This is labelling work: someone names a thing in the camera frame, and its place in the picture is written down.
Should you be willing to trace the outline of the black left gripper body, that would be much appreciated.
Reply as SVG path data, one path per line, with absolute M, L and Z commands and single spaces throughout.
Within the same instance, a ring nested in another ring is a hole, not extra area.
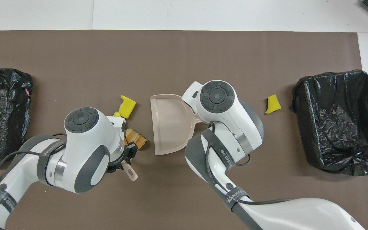
M 136 144 L 129 144 L 125 146 L 124 151 L 120 157 L 114 161 L 110 161 L 107 167 L 108 173 L 114 173 L 117 169 L 124 170 L 122 162 L 125 161 L 127 164 L 131 165 L 131 159 L 136 156 L 138 147 Z

